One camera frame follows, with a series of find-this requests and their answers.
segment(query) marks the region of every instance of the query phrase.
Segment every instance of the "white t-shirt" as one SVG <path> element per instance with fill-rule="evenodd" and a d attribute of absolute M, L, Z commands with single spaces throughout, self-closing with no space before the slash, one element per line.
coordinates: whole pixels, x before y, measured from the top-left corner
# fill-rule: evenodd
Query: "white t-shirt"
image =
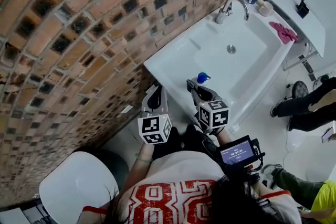
<path fill-rule="evenodd" d="M 206 223 L 212 189 L 223 176 L 220 166 L 204 153 L 169 154 L 155 160 L 147 177 L 121 197 L 120 209 L 128 217 L 128 223 Z M 290 195 L 272 194 L 268 199 L 273 212 L 283 220 L 301 223 Z"/>

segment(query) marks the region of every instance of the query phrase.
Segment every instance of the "chrome faucet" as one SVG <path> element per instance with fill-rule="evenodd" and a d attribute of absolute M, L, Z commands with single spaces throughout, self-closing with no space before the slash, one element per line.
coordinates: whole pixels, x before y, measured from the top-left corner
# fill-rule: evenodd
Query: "chrome faucet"
<path fill-rule="evenodd" d="M 237 1 L 239 1 L 244 8 L 244 11 L 245 11 L 244 20 L 248 20 L 249 17 L 250 17 L 250 12 L 248 10 L 248 7 L 247 7 L 245 1 L 244 0 L 237 0 Z M 216 23 L 222 24 L 224 18 L 227 17 L 227 16 L 230 16 L 230 14 L 232 14 L 232 13 L 233 13 L 233 11 L 232 11 L 232 0 L 227 0 L 224 7 L 219 10 L 219 13 L 216 17 Z"/>

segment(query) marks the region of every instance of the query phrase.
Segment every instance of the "toilet lid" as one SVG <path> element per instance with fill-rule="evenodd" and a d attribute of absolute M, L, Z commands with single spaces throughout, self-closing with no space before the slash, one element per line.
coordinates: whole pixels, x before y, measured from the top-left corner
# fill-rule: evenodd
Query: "toilet lid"
<path fill-rule="evenodd" d="M 101 207 L 118 185 L 108 168 L 86 152 L 74 152 L 39 186 L 41 201 L 59 224 L 75 224 L 84 206 Z"/>

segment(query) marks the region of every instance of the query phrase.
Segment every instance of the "pink cloth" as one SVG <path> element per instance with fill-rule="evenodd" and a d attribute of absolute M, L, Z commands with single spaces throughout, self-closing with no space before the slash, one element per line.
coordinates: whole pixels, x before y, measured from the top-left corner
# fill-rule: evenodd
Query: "pink cloth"
<path fill-rule="evenodd" d="M 284 44 L 288 44 L 288 42 L 298 39 L 298 36 L 293 30 L 286 28 L 282 24 L 269 22 L 269 25 L 278 32 L 278 36 Z"/>

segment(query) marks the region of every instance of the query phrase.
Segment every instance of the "white cup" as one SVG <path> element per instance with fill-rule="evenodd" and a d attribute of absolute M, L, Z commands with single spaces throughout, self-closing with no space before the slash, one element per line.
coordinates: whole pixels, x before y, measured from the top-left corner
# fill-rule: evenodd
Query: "white cup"
<path fill-rule="evenodd" d="M 271 3 L 265 1 L 261 7 L 259 8 L 259 12 L 261 15 L 267 17 L 273 13 L 273 6 Z"/>

